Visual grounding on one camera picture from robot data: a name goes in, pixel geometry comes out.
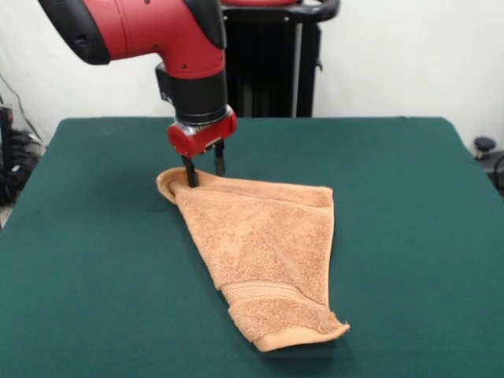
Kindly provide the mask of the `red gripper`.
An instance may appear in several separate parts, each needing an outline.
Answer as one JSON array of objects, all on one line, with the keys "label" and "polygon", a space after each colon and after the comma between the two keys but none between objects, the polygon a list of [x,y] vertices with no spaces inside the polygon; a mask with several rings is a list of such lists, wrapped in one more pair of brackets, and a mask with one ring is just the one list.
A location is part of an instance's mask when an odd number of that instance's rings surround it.
[{"label": "red gripper", "polygon": [[198,174],[191,158],[205,153],[214,144],[214,168],[217,176],[225,174],[224,141],[237,128],[237,118],[230,105],[224,116],[209,124],[189,125],[175,120],[167,130],[170,144],[181,155],[187,173],[189,187],[198,187]]}]

